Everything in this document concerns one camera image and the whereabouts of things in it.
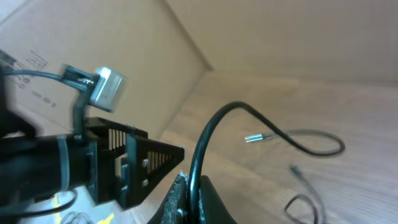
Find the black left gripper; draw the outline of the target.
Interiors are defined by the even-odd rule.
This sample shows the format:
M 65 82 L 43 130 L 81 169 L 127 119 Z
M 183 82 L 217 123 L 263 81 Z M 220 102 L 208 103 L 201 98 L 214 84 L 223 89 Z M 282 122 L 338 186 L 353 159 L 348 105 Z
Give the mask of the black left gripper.
M 90 140 L 86 188 L 97 205 L 115 200 L 129 209 L 141 204 L 185 157 L 183 148 L 147 139 L 148 133 L 134 126 L 94 117 L 85 120 L 85 127 Z M 116 159 L 125 151 L 118 176 Z

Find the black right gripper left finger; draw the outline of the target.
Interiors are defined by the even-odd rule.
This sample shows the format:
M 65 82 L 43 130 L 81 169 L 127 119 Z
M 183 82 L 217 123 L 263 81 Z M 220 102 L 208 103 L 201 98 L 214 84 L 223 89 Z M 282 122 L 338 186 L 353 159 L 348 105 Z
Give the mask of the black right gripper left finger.
M 184 224 L 186 222 L 187 176 L 179 174 L 149 224 Z

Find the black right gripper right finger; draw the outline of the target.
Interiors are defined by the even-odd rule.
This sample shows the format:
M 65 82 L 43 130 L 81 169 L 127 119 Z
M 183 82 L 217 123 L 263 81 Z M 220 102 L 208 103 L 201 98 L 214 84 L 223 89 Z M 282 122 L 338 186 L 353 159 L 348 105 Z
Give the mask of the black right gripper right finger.
M 199 221 L 201 224 L 237 224 L 208 176 L 200 177 Z

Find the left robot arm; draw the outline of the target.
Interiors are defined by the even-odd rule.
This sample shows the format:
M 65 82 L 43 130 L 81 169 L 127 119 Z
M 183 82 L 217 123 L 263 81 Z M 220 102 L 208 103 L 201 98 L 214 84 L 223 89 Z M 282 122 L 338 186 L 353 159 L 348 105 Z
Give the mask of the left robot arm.
M 67 66 L 46 74 L 79 94 L 72 132 L 38 136 L 33 125 L 1 99 L 1 220 L 35 217 L 27 207 L 60 191 L 85 186 L 95 204 L 139 205 L 184 158 L 181 147 L 149 139 L 132 126 L 88 118 L 88 106 L 111 111 L 123 77 L 103 67 L 86 73 Z

